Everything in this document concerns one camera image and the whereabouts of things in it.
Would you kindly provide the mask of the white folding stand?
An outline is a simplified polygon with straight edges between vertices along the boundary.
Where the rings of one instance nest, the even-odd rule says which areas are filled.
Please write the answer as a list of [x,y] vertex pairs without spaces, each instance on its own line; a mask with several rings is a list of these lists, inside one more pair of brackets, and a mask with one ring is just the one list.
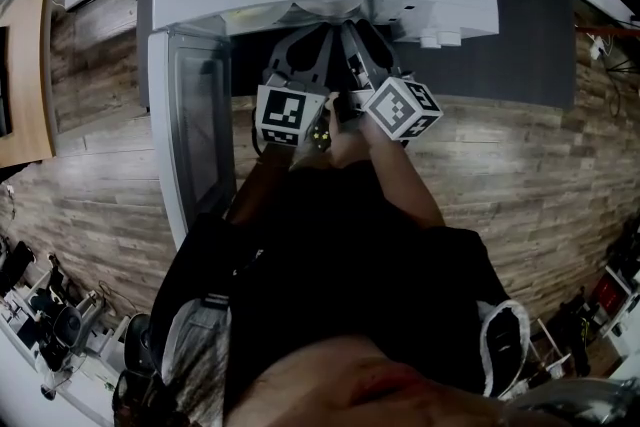
[[567,377],[571,353],[560,348],[541,318],[531,323],[529,346],[538,363],[553,380]]

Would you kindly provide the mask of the person's right hand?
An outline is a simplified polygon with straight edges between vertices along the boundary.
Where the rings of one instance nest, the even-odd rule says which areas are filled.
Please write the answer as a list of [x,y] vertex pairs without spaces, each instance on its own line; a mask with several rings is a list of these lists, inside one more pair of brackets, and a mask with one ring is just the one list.
[[331,145],[327,153],[330,164],[335,168],[344,168],[368,160],[370,149],[387,139],[380,127],[368,117],[360,120],[358,128],[349,131],[333,123],[329,135]]

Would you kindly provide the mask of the person's right forearm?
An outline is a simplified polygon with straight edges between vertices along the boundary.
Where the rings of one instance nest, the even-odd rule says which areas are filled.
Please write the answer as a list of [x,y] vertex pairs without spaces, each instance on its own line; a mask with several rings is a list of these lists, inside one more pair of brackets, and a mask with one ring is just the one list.
[[444,227],[443,215],[400,142],[366,135],[369,156],[388,202],[423,228]]

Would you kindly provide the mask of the person's left forearm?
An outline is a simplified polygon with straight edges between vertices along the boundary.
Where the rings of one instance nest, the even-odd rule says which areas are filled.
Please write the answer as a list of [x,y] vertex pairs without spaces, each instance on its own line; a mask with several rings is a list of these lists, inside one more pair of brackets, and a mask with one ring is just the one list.
[[288,174],[294,155],[293,147],[269,143],[234,197],[226,219],[234,225],[251,224]]

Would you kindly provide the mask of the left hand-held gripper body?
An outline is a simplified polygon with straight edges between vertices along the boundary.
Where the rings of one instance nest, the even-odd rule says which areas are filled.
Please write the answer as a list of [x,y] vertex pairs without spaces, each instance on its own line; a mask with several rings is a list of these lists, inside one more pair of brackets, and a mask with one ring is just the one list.
[[319,117],[329,89],[273,72],[258,86],[255,128],[266,143],[301,147]]

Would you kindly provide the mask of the white cluttered workbench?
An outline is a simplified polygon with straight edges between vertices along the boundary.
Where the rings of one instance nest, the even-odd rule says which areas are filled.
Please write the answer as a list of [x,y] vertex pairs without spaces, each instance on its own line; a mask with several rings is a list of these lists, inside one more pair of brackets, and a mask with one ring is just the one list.
[[0,420],[7,427],[114,427],[112,391],[81,366],[53,401],[40,387],[32,351],[0,310]]

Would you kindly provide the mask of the white cabinet with red box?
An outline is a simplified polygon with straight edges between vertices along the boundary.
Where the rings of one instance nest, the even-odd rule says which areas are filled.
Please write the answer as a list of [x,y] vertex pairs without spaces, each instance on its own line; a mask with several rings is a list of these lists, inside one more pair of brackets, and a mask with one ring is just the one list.
[[632,286],[619,271],[607,265],[594,293],[603,315],[598,334],[601,337],[610,334],[620,336],[626,329],[625,322],[640,305],[640,289]]

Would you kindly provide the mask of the black bag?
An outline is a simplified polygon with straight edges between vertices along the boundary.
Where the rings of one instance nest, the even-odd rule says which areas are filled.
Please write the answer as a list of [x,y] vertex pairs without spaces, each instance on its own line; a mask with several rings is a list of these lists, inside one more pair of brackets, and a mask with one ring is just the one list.
[[575,373],[587,377],[591,372],[587,346],[589,330],[595,313],[585,300],[585,287],[569,301],[562,302],[557,312],[549,319],[547,328],[563,355],[571,354]]

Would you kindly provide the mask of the light wooden table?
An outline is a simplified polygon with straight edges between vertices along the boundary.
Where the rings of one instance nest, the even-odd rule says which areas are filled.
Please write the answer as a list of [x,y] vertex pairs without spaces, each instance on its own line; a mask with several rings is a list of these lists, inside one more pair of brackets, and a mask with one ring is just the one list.
[[0,137],[0,168],[50,159],[51,0],[12,0],[0,26],[8,29],[4,62],[12,124],[12,132]]

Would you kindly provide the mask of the dark grey table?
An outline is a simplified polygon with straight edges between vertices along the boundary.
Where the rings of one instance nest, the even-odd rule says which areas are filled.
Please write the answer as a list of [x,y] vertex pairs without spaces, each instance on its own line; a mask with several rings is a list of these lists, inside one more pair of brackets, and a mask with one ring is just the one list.
[[[394,43],[403,65],[436,94],[506,100],[569,109],[575,89],[572,0],[497,0],[498,35],[461,47],[419,49]],[[138,0],[137,50],[142,105],[149,106],[148,37],[152,0]],[[233,44],[232,96],[256,93],[276,35],[241,36]]]

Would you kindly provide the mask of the black round device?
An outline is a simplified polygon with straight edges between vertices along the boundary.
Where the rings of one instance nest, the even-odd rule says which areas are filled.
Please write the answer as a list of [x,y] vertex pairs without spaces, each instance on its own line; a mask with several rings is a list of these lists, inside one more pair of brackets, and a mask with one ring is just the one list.
[[159,427],[164,384],[151,358],[150,316],[131,318],[124,339],[124,365],[112,396],[114,427]]

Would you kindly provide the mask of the black shoe with yellow charms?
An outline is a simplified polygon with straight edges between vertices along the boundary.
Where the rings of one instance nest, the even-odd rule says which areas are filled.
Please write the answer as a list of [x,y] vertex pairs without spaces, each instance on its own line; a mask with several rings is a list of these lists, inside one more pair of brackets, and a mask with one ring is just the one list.
[[329,125],[324,119],[312,125],[309,132],[309,141],[315,151],[324,153],[331,145]]

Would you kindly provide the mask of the wooden coat rack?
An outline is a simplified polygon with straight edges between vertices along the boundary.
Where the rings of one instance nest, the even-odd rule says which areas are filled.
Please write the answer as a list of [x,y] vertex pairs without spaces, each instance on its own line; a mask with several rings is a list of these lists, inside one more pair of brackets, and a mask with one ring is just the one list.
[[579,33],[590,34],[593,36],[616,36],[640,38],[640,28],[624,28],[613,26],[575,26],[575,30]]

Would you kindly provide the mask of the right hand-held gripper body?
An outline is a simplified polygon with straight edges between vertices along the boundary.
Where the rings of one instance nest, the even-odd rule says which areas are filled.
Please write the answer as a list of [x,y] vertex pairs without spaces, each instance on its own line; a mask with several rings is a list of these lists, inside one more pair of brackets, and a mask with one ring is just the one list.
[[348,130],[368,114],[391,140],[403,143],[419,138],[443,116],[426,85],[392,76],[376,90],[340,93],[333,106],[338,122]]

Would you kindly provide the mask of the person in dark shirt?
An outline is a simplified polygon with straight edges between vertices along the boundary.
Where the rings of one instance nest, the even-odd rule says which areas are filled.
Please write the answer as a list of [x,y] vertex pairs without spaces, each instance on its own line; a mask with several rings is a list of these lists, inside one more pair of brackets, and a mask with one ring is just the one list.
[[384,198],[368,162],[287,173],[246,226],[199,215],[154,302],[154,361],[179,308],[209,294],[230,302],[228,405],[284,356],[346,335],[481,393],[478,306],[507,297],[476,232],[420,227]]

